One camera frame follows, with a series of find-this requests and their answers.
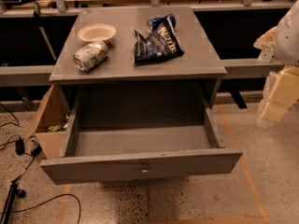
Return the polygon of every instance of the white bowl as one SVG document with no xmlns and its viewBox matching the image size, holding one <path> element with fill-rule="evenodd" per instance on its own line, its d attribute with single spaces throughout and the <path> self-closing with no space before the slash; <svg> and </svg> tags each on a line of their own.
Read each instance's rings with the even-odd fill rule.
<svg viewBox="0 0 299 224">
<path fill-rule="evenodd" d="M 114 26 L 98 23 L 83 27 L 78 31 L 78 38 L 84 42 L 104 41 L 109 43 L 115 34 Z"/>
</svg>

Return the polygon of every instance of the concrete floor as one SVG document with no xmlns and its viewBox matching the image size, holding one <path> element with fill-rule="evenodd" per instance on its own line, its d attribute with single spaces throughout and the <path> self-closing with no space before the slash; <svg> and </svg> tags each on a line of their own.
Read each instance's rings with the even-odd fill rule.
<svg viewBox="0 0 299 224">
<path fill-rule="evenodd" d="M 7 104 L 21 127 L 0 129 L 0 143 L 13 134 L 23 136 L 35 111 L 23 112 L 22 104 Z M 229 175 L 188 176 L 159 180 L 89 183 L 55 186 L 41 170 L 40 153 L 23 175 L 13 209 L 42 203 L 71 193 L 81 203 L 80 223 L 167 224 L 295 224 L 299 219 L 299 105 L 274 128 L 256 123 L 258 104 L 240 110 L 235 104 L 215 105 L 213 113 L 227 147 L 239 147 L 243 156 Z M 0 125 L 12 121 L 0 108 Z M 29 152 L 34 147 L 26 143 Z M 15 154 L 14 144 L 0 151 L 0 210 L 9 180 L 18 176 L 31 157 Z M 34 210 L 11 214 L 9 223 L 77 223 L 78 203 L 64 196 Z"/>
</svg>

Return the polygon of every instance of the silver can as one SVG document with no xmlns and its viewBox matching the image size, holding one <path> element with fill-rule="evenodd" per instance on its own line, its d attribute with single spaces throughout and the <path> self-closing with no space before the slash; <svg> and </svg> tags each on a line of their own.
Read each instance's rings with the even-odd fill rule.
<svg viewBox="0 0 299 224">
<path fill-rule="evenodd" d="M 108 54 L 107 44 L 103 41 L 92 42 L 74 54 L 74 62 L 81 71 L 88 71 L 102 62 Z"/>
</svg>

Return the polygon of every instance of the soda can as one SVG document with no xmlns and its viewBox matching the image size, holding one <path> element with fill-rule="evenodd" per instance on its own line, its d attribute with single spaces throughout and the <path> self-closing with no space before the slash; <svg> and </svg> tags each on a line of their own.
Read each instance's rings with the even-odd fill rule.
<svg viewBox="0 0 299 224">
<path fill-rule="evenodd" d="M 147 22 L 148 32 L 151 33 L 153 30 L 155 30 L 159 26 L 159 24 L 161 22 L 165 21 L 167 18 L 170 19 L 172 26 L 175 28 L 176 27 L 176 18 L 173 14 L 168 14 L 165 17 L 149 19 Z"/>
</svg>

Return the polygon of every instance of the drawer knob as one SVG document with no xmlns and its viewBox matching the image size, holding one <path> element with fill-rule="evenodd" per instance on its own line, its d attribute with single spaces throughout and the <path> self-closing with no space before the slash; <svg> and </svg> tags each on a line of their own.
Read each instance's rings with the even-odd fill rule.
<svg viewBox="0 0 299 224">
<path fill-rule="evenodd" d="M 141 171 L 142 175 L 148 175 L 150 173 L 150 171 L 147 169 L 147 166 L 143 166 L 143 169 Z"/>
</svg>

